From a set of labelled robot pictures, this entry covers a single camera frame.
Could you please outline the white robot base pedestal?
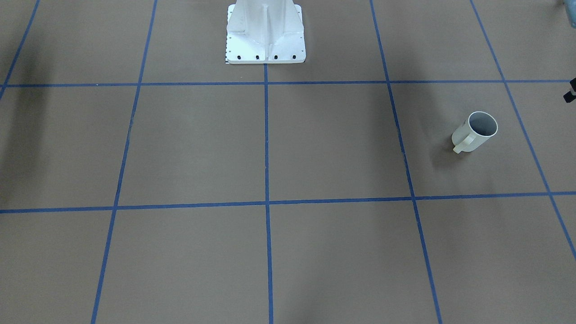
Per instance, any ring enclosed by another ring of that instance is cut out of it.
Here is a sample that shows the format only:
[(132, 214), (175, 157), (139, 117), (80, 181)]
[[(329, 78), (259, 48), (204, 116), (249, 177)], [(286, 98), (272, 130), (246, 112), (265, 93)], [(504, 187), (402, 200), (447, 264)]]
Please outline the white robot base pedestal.
[(302, 8), (292, 0), (237, 0), (227, 13), (227, 64), (305, 62)]

